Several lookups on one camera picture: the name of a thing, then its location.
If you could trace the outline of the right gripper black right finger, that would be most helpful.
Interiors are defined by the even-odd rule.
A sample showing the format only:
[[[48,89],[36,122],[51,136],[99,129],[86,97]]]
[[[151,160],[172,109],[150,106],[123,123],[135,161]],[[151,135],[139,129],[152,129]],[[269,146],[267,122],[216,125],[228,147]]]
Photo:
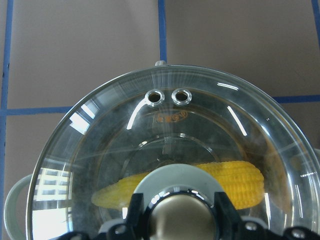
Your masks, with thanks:
[[[214,193],[214,212],[218,240],[241,240],[243,220],[225,192]]]

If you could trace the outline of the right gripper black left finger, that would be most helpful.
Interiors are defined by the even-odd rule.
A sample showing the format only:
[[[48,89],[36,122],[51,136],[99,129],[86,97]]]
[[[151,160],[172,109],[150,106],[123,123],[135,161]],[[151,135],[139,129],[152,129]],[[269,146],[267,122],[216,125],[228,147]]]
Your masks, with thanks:
[[[149,240],[144,194],[134,193],[131,197],[124,223],[112,226],[106,233],[107,240]]]

